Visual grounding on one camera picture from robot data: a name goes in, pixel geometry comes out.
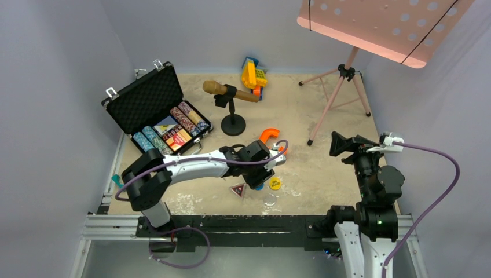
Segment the triangular dealer button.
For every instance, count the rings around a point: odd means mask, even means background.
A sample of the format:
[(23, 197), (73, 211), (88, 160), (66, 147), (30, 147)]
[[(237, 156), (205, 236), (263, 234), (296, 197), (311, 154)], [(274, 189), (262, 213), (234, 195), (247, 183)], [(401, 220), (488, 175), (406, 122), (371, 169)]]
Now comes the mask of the triangular dealer button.
[(237, 195), (239, 198), (243, 199), (248, 185), (246, 183), (237, 184), (231, 186), (229, 189)]

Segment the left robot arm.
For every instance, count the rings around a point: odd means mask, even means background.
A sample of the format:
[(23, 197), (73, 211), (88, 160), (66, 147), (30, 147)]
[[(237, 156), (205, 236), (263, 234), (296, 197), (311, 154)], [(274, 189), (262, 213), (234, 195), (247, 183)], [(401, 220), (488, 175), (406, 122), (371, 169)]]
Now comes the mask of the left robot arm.
[(260, 140), (185, 156), (162, 155), (157, 149), (150, 149), (121, 174), (124, 184), (116, 199), (121, 200), (121, 193), (126, 192), (124, 200), (133, 211), (144, 215), (152, 232), (165, 237), (173, 228), (170, 210), (162, 201), (168, 187), (199, 178), (242, 176), (255, 189), (274, 175), (274, 167), (285, 162), (286, 157), (277, 147), (269, 149)]

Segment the yellow big blind button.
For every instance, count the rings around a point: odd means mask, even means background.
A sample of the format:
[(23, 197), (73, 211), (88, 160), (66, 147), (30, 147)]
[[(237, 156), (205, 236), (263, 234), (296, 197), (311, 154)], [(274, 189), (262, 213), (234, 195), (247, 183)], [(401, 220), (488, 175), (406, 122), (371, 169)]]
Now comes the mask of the yellow big blind button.
[(274, 191), (278, 191), (282, 187), (281, 179), (273, 177), (269, 180), (269, 188)]

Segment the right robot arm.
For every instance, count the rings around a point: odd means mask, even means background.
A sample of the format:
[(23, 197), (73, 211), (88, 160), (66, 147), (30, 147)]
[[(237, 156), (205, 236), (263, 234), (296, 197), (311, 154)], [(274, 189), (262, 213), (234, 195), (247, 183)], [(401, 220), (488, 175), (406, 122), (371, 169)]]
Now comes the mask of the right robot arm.
[(379, 142), (362, 136), (346, 138), (331, 134), (330, 156), (344, 152), (342, 163), (352, 165), (361, 201), (352, 206), (331, 206), (325, 228), (338, 238), (347, 277), (391, 275), (384, 260), (398, 239), (398, 216), (394, 203), (402, 195), (403, 174), (393, 166), (380, 166), (386, 153), (402, 152), (404, 139), (383, 133)]

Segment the clear round button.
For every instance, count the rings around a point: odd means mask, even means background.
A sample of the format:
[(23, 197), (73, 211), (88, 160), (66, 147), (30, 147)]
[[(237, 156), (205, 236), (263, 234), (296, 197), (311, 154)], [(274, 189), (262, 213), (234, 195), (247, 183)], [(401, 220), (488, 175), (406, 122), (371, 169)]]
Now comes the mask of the clear round button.
[(277, 203), (277, 196), (269, 193), (263, 198), (263, 204), (265, 207), (273, 207)]

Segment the black poker chip case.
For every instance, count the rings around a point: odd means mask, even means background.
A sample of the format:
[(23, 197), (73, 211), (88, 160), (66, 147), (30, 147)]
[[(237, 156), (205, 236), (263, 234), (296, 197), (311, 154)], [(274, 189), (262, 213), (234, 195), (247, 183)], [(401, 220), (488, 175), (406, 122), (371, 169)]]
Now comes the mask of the black poker chip case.
[(173, 151), (172, 155), (182, 154), (200, 144), (214, 127), (195, 106), (185, 99), (174, 65), (169, 61), (162, 63), (160, 60), (155, 60), (153, 64), (153, 70), (138, 75), (135, 81), (124, 88), (118, 91), (112, 87), (107, 89), (108, 97), (102, 100), (101, 105), (123, 133), (129, 137), (133, 145), (144, 153), (132, 139), (133, 135), (138, 132), (143, 133), (145, 126), (153, 128), (155, 124), (171, 115), (170, 110), (173, 107), (178, 108), (182, 101), (188, 103), (210, 127), (201, 130), (198, 136), (191, 136), (192, 139), (181, 149)]

